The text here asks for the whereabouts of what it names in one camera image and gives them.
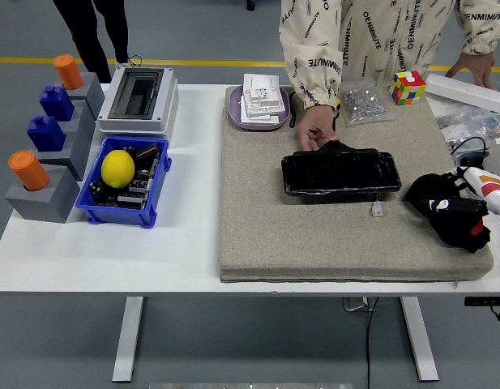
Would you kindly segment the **person's right hand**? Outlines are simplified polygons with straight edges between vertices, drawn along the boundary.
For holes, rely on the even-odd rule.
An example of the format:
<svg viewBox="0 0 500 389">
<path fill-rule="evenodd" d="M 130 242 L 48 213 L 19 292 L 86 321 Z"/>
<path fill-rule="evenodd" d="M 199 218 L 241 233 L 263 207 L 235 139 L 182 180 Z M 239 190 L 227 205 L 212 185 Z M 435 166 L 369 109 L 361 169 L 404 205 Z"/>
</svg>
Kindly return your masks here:
<svg viewBox="0 0 500 389">
<path fill-rule="evenodd" d="M 308 108 L 297 126 L 300 149 L 317 151 L 330 141 L 340 141 L 332 129 L 334 110 L 330 105 L 315 105 Z"/>
</svg>

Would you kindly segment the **person's left hand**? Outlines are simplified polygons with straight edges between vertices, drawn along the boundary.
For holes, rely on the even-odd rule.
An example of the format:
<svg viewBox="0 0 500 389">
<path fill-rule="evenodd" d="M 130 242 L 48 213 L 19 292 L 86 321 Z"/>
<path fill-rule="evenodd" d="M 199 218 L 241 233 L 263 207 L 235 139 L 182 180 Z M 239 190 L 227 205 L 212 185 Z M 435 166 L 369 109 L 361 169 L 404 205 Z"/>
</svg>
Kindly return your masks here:
<svg viewBox="0 0 500 389">
<path fill-rule="evenodd" d="M 459 71 L 468 69 L 473 78 L 473 83 L 477 86 L 496 90 L 490 76 L 492 67 L 495 64 L 494 53 L 473 55 L 461 53 L 456 63 L 446 72 L 447 78 L 453 78 Z"/>
</svg>

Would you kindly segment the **robot right hand white shell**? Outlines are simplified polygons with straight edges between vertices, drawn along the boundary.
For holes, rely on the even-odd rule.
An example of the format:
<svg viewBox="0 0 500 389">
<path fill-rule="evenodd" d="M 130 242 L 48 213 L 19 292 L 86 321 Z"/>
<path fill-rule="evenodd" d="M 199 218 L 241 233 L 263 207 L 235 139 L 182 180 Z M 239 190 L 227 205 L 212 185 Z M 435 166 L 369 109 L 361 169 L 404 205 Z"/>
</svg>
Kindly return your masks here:
<svg viewBox="0 0 500 389">
<path fill-rule="evenodd" d="M 475 236 L 482 230 L 481 219 L 488 212 L 500 219 L 500 177 L 476 167 L 429 173 L 410 186 L 406 200 L 435 229 L 448 226 Z"/>
</svg>

